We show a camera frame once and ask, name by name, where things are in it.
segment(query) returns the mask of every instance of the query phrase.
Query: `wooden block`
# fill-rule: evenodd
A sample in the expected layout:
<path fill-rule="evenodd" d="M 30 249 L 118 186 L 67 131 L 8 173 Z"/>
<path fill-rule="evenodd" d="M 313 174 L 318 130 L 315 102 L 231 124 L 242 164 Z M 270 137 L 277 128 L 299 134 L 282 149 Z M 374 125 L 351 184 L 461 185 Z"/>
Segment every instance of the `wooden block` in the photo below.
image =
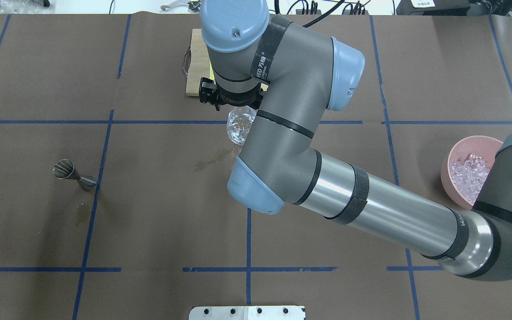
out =
<path fill-rule="evenodd" d="M 193 29 L 191 33 L 191 65 L 187 75 L 185 94 L 189 97 L 199 96 L 199 82 L 202 77 L 210 77 L 211 62 L 207 45 L 201 36 L 201 29 Z"/>

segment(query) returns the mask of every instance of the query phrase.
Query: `liquid stain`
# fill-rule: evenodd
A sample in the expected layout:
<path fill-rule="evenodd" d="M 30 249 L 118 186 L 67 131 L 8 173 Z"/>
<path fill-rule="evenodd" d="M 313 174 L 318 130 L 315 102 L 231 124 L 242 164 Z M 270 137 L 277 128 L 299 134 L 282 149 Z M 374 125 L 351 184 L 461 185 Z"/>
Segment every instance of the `liquid stain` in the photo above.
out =
<path fill-rule="evenodd" d="M 197 164 L 195 165 L 195 171 L 196 172 L 203 171 L 207 168 L 207 166 L 210 166 L 211 164 L 216 164 L 217 162 L 226 159 L 228 156 L 231 156 L 232 154 L 233 154 L 233 152 L 227 148 L 219 149 L 219 151 L 217 151 L 217 154 L 214 159 L 206 161 L 206 162 L 198 161 Z"/>
<path fill-rule="evenodd" d="M 81 223 L 90 220 L 92 213 L 92 207 L 88 202 L 83 201 L 78 207 L 76 207 L 76 226 L 78 227 Z"/>

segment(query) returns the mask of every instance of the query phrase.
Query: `screw hole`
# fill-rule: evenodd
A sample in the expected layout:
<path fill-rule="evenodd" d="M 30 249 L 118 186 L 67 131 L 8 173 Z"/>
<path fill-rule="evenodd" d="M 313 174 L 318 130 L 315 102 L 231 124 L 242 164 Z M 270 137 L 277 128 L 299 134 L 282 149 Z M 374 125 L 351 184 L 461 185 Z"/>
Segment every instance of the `screw hole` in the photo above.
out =
<path fill-rule="evenodd" d="M 232 28 L 232 36 L 238 38 L 240 36 L 240 30 L 238 30 L 238 28 Z"/>

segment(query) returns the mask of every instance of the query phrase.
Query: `clear plastic cup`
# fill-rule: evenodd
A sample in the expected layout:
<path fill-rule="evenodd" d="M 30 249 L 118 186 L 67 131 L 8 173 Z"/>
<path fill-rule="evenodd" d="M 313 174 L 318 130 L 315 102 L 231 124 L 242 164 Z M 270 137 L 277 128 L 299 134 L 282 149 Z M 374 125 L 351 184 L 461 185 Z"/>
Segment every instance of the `clear plastic cup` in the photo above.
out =
<path fill-rule="evenodd" d="M 255 116 L 256 110 L 251 107 L 243 106 L 232 108 L 228 114 L 228 121 L 226 121 L 226 131 L 232 142 L 239 146 L 244 144 Z"/>

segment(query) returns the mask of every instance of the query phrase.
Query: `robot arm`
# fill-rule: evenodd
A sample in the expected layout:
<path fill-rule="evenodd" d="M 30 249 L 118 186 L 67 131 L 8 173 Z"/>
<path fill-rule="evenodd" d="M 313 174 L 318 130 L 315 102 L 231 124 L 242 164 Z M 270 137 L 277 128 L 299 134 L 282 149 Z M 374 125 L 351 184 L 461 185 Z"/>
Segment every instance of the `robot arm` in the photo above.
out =
<path fill-rule="evenodd" d="M 264 0 L 204 0 L 201 23 L 220 101 L 260 108 L 228 183 L 234 199 L 268 214 L 286 202 L 301 205 L 404 245 L 461 277 L 512 278 L 512 222 L 455 212 L 309 148 L 325 109 L 340 111 L 353 95 L 362 53 L 270 17 Z M 269 85 L 263 99 L 260 83 Z M 489 196 L 487 190 L 478 201 L 489 197 L 484 203 L 495 207 L 498 190 Z"/>

